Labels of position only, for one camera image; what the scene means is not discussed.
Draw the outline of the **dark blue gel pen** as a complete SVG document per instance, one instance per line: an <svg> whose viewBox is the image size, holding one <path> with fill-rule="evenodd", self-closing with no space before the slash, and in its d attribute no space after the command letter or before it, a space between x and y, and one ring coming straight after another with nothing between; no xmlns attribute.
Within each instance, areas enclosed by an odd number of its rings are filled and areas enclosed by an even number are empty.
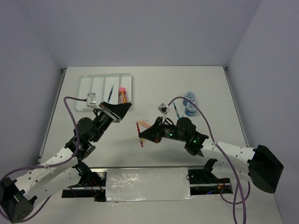
<svg viewBox="0 0 299 224"><path fill-rule="evenodd" d="M113 91L114 91L114 87L115 87L115 84L112 84L110 92L109 92L108 100L107 100L108 103L111 101L112 94L113 94Z"/></svg>

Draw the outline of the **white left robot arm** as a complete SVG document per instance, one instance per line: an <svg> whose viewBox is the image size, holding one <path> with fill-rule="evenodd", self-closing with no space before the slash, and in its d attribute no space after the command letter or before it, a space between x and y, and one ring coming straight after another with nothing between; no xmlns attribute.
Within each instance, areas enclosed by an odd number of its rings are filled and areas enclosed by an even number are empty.
<svg viewBox="0 0 299 224"><path fill-rule="evenodd" d="M118 105L102 102L94 105L95 118L84 117L75 125L74 137L45 163L25 168L26 174L0 181L0 213L10 223L22 223L33 218L34 207L72 185L86 186L91 182L90 168L83 162L95 149L111 123L119 123L131 103Z"/></svg>

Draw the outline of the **pink capped crayon tube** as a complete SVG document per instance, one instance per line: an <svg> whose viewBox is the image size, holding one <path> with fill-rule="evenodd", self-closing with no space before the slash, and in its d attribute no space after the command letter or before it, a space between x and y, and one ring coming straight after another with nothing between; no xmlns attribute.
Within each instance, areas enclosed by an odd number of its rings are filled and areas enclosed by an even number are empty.
<svg viewBox="0 0 299 224"><path fill-rule="evenodd" d="M126 93L127 93L127 91L124 87L119 88L119 103L120 104L125 104L128 102Z"/></svg>

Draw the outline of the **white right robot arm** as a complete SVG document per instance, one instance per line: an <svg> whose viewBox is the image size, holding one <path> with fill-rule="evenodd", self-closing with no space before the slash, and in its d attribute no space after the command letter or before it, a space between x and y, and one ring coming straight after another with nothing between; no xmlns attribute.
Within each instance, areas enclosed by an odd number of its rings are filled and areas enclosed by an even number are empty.
<svg viewBox="0 0 299 224"><path fill-rule="evenodd" d="M207 159L203 177L207 182L233 178L253 183L266 193L275 193L283 164L266 146L256 148L239 147L212 140L201 134L189 118L180 118L176 124L170 119L158 117L155 123L139 133L139 137L159 143L163 138L185 143L185 149L192 156Z"/></svg>

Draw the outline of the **teal gel pen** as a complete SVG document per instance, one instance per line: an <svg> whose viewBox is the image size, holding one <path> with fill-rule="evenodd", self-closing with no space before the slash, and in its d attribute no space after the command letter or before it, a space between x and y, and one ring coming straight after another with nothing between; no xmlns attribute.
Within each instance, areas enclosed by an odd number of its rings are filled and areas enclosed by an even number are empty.
<svg viewBox="0 0 299 224"><path fill-rule="evenodd" d="M174 109L175 109L176 116L177 116L177 118L179 119L179 118L180 118L180 115L179 115L179 113L178 113L178 109L177 109L177 107L176 107L176 104L175 104L174 102L173 102L172 104L173 104L173 107L174 107Z"/></svg>

